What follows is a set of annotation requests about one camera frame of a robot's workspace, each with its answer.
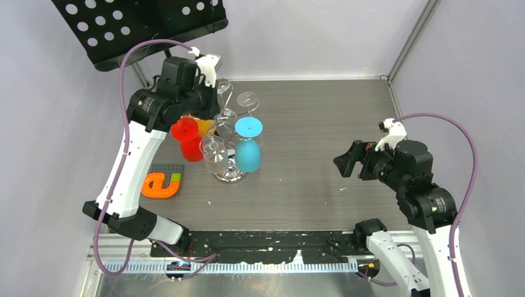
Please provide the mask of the blue wine glass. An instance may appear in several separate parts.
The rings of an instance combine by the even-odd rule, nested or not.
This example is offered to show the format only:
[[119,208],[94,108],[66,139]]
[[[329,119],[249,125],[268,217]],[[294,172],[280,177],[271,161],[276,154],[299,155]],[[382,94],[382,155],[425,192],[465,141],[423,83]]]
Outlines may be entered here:
[[262,122],[252,116],[241,118],[235,123],[235,132],[241,137],[235,148],[235,162],[241,171],[251,173],[261,166],[261,149],[256,138],[262,131]]

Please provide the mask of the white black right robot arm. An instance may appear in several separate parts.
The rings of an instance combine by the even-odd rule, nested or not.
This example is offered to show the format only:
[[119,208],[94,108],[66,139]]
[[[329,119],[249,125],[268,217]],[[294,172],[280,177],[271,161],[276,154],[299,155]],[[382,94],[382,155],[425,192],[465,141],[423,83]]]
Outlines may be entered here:
[[343,178],[362,164],[358,178],[378,180],[396,194],[397,205],[416,235],[427,275],[403,254],[384,223],[377,219],[356,223],[351,242],[362,253],[372,253],[402,290],[403,296],[471,296],[459,251],[456,202],[433,183],[433,156],[427,146],[402,140],[380,150],[376,142],[356,140],[333,159]]

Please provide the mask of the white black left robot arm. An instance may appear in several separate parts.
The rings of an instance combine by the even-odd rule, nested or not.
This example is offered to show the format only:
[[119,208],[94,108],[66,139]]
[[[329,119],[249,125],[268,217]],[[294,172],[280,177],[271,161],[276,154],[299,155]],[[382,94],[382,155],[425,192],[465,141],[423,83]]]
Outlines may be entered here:
[[214,119],[217,101],[218,55],[207,54],[196,60],[170,57],[163,62],[154,91],[140,89],[130,98],[126,122],[131,138],[123,139],[105,187],[96,200],[85,202],[82,211],[109,229],[130,239],[163,241],[175,256],[189,251],[187,229],[139,205],[142,185],[152,160],[174,125],[182,116]]

